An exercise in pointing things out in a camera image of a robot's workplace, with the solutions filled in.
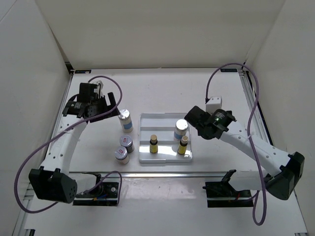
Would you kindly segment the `silver-lid shaker bottle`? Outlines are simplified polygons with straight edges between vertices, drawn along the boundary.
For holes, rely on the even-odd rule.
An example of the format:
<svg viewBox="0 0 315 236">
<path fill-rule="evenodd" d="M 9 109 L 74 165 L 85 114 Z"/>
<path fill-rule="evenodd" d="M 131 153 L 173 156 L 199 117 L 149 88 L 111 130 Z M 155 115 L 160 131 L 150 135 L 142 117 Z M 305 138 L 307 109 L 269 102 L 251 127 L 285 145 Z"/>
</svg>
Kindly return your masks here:
<svg viewBox="0 0 315 236">
<path fill-rule="evenodd" d="M 188 127 L 189 125 L 185 119 L 177 120 L 174 129 L 174 139 L 181 140 L 181 138 L 186 135 Z"/>
<path fill-rule="evenodd" d="M 133 131 L 133 124 L 129 110 L 121 109 L 118 118 L 124 133 L 130 133 Z"/>
</svg>

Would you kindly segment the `yellow cork-top bottle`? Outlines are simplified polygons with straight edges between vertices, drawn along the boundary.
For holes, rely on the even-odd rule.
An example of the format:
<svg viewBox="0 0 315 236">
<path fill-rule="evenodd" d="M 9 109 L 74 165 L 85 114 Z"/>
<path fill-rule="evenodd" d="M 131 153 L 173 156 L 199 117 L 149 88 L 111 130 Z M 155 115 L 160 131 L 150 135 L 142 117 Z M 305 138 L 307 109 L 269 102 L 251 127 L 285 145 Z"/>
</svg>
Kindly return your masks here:
<svg viewBox="0 0 315 236">
<path fill-rule="evenodd" d="M 150 137 L 150 153 L 157 153 L 158 152 L 158 139 L 155 134 L 151 135 Z"/>
<path fill-rule="evenodd" d="M 189 141 L 188 136 L 183 136 L 181 138 L 181 140 L 179 142 L 178 149 L 177 149 L 177 153 L 179 155 L 184 155 L 186 153 L 188 141 Z"/>
</svg>

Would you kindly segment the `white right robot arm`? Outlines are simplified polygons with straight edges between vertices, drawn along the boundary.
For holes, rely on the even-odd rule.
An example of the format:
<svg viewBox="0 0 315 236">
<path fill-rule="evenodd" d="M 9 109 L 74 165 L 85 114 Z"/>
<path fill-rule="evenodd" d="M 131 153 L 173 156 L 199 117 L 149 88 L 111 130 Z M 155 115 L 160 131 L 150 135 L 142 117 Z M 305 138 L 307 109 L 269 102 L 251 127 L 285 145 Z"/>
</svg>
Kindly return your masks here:
<svg viewBox="0 0 315 236">
<path fill-rule="evenodd" d="M 256 161 L 263 171 L 228 171 L 222 180 L 207 182 L 208 197 L 235 197 L 245 190 L 266 190 L 280 200 L 288 200 L 302 177 L 305 157 L 299 152 L 289 154 L 249 135 L 231 111 L 222 109 L 209 114 L 194 106 L 184 119 L 205 140 L 217 138 Z"/>
</svg>

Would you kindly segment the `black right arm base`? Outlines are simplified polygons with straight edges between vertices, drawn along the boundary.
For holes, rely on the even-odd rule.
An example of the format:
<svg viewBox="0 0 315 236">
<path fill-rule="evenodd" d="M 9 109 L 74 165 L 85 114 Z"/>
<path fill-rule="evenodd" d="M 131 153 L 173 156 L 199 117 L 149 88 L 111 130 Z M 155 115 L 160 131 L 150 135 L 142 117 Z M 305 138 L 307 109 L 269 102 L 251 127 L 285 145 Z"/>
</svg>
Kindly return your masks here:
<svg viewBox="0 0 315 236">
<path fill-rule="evenodd" d="M 253 207 L 254 197 L 250 190 L 236 191 L 229 184 L 205 182 L 208 208 Z"/>
</svg>

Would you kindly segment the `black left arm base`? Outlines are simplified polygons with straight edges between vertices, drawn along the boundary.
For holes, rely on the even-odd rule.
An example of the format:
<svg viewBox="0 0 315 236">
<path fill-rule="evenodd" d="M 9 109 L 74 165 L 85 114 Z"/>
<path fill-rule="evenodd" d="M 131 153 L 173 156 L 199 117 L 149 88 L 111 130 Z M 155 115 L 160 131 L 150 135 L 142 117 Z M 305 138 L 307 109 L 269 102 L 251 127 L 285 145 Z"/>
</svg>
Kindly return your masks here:
<svg viewBox="0 0 315 236">
<path fill-rule="evenodd" d="M 120 203 L 122 174 L 118 171 L 107 173 L 104 177 L 100 173 L 85 172 L 90 177 L 88 185 L 78 190 L 74 198 L 74 206 L 117 207 Z"/>
</svg>

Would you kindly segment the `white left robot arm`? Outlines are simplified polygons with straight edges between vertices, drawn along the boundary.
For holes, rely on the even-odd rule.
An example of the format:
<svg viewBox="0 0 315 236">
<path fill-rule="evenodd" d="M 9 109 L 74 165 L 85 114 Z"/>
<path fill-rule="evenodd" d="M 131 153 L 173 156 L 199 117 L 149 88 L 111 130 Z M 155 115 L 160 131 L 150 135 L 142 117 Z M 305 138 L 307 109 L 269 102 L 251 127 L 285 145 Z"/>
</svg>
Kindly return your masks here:
<svg viewBox="0 0 315 236">
<path fill-rule="evenodd" d="M 38 169 L 31 169 L 29 180 L 36 196 L 41 200 L 71 203 L 75 197 L 97 197 L 103 192 L 99 174 L 88 179 L 69 177 L 73 153 L 80 136 L 89 122 L 97 122 L 119 114 L 114 94 L 102 93 L 103 83 L 81 83 L 79 93 L 66 103 L 59 124 L 58 134 Z"/>
</svg>

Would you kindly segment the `rear white-lid spice jar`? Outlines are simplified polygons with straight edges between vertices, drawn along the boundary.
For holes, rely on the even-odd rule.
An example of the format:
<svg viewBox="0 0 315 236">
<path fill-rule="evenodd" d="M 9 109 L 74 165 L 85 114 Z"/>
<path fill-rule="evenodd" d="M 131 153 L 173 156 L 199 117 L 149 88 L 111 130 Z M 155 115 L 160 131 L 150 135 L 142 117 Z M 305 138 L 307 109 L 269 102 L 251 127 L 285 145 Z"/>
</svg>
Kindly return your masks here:
<svg viewBox="0 0 315 236">
<path fill-rule="evenodd" d="M 128 153 L 134 151 L 133 139 L 130 135 L 122 135 L 120 137 L 120 145 L 125 147 Z"/>
</svg>

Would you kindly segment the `white-lid spice jar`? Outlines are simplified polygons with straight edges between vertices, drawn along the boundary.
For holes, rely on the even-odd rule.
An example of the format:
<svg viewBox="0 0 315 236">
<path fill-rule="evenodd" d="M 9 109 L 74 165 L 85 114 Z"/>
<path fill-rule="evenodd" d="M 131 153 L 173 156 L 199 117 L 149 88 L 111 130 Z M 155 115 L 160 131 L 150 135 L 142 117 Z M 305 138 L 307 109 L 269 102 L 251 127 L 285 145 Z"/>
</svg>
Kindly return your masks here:
<svg viewBox="0 0 315 236">
<path fill-rule="evenodd" d="M 123 146 L 119 146 L 115 150 L 115 158 L 121 165 L 125 165 L 129 162 L 129 155 L 127 149 Z"/>
<path fill-rule="evenodd" d="M 133 139 L 130 135 L 122 135 L 120 137 L 120 145 L 125 147 L 128 153 L 134 151 Z"/>
</svg>

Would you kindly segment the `front white-lid spice jar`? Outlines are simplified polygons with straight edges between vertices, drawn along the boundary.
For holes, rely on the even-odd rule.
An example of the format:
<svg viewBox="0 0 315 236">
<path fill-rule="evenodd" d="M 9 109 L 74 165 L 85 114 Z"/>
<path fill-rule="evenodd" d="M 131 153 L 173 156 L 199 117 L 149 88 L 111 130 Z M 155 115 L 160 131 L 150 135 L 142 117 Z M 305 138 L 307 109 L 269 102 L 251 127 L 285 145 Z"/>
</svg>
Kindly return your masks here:
<svg viewBox="0 0 315 236">
<path fill-rule="evenodd" d="M 129 155 L 127 149 L 123 146 L 119 146 L 115 150 L 115 158 L 121 165 L 125 165 L 129 162 Z"/>
</svg>

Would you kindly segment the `white divided plastic tray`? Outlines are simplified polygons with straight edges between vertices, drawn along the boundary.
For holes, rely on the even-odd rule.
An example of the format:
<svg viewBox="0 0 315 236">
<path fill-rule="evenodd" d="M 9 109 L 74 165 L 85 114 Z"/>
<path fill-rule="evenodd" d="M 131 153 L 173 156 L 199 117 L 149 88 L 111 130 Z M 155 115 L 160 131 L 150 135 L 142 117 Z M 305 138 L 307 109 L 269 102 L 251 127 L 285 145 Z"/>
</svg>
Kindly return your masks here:
<svg viewBox="0 0 315 236">
<path fill-rule="evenodd" d="M 189 141 L 184 155 L 177 149 L 180 140 L 174 139 L 176 121 L 184 119 L 184 113 L 165 113 L 140 115 L 139 124 L 139 162 L 142 164 L 180 164 L 192 161 L 190 126 L 185 136 Z M 158 140 L 158 152 L 150 153 L 150 137 L 155 134 Z"/>
</svg>

